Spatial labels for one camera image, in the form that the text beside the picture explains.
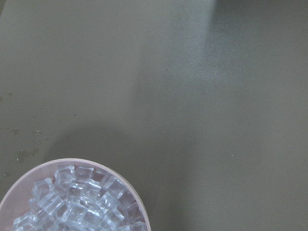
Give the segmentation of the clear ice cubes pile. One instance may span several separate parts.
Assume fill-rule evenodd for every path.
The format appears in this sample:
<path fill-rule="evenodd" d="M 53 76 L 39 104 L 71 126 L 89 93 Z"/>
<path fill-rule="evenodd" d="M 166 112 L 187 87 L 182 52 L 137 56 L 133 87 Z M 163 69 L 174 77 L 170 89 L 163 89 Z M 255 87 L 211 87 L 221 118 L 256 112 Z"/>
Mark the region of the clear ice cubes pile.
<path fill-rule="evenodd" d="M 59 166 L 34 182 L 30 210 L 14 231 L 146 231 L 142 211 L 115 175 L 92 166 Z"/>

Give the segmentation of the pink bowl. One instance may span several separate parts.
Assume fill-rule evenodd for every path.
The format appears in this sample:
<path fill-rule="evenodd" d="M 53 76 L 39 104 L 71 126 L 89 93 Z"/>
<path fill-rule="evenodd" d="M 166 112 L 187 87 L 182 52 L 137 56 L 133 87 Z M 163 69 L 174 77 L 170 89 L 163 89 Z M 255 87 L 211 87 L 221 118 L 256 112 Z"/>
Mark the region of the pink bowl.
<path fill-rule="evenodd" d="M 109 167 L 90 160 L 78 158 L 63 158 L 52 160 L 34 167 L 33 169 L 26 172 L 23 176 L 21 176 L 11 186 L 11 188 L 7 191 L 0 203 L 0 229 L 2 231 L 11 231 L 13 229 L 14 219 L 23 215 L 26 211 L 29 210 L 30 206 L 28 204 L 28 200 L 31 196 L 31 190 L 34 181 L 52 177 L 57 167 L 64 165 L 93 166 L 98 169 L 103 169 L 114 175 L 116 178 L 122 181 L 122 183 L 134 196 L 143 214 L 147 230 L 151 230 L 151 225 L 143 201 L 141 200 L 134 187 L 123 176 L 121 176 L 119 173 Z"/>

